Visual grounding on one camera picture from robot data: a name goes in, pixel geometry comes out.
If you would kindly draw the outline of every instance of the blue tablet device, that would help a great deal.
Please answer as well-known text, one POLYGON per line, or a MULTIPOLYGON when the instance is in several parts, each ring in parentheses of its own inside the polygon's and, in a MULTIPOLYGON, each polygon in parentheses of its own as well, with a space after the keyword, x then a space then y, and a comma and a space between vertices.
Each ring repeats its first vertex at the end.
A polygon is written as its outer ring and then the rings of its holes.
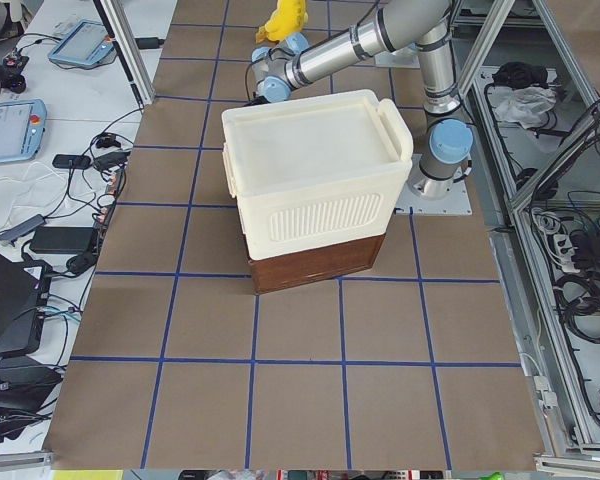
POLYGON ((42 100, 0 103, 0 163, 33 158, 40 148, 46 119, 42 100))
POLYGON ((113 42, 102 23, 82 20, 49 52, 53 63, 90 69, 115 55, 113 42))

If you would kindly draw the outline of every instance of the container handle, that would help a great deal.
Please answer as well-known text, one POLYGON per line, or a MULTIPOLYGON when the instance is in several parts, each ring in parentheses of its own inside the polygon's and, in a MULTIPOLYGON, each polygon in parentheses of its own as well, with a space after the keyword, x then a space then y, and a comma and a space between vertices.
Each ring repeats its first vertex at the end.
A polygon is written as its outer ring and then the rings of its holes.
POLYGON ((398 112, 395 103, 388 98, 380 100, 378 115, 384 125, 387 135, 400 156, 400 160, 408 162, 413 155, 413 137, 404 119, 398 112))
POLYGON ((224 173, 227 176, 227 186, 229 187, 229 194, 232 198, 236 198, 236 178, 233 175, 233 169, 231 168, 231 160, 229 159, 229 147, 224 144, 222 149, 222 161, 224 163, 224 173))

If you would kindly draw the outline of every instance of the ribbed vent panel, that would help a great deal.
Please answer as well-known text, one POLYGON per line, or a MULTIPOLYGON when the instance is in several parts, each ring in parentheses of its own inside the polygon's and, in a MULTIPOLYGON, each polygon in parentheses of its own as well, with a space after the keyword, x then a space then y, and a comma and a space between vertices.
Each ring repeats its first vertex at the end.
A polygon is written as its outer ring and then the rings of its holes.
POLYGON ((381 200, 381 195, 370 193, 281 210, 271 216, 271 240, 284 242, 366 225, 377 217, 381 200))

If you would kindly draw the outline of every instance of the storage box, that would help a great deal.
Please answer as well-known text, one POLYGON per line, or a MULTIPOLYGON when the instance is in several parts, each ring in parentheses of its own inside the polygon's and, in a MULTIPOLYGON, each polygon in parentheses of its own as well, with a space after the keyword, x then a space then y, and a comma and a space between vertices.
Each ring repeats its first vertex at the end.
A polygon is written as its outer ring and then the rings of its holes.
POLYGON ((263 260, 249 259, 256 293, 296 287, 373 266, 384 235, 361 238, 263 260))
POLYGON ((253 260, 385 233, 413 140, 370 90, 227 110, 223 157, 253 260))

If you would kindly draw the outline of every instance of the blue joint cap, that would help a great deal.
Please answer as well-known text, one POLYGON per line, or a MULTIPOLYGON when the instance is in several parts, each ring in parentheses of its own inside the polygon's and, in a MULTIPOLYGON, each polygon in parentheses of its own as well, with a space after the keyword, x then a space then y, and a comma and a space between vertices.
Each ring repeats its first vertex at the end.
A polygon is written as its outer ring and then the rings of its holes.
POLYGON ((460 120, 450 118, 433 127, 429 137, 431 153, 442 163, 454 165, 469 155, 473 145, 471 129, 460 120))
POLYGON ((298 55, 309 48, 309 41, 300 32, 294 32, 284 39, 284 43, 287 44, 289 50, 298 55))
POLYGON ((291 95, 291 88, 278 77, 265 77, 260 92, 270 103, 284 102, 291 95))
POLYGON ((258 47, 251 53, 251 61, 255 62, 257 59, 264 57, 267 53, 269 53, 271 48, 269 47, 258 47))

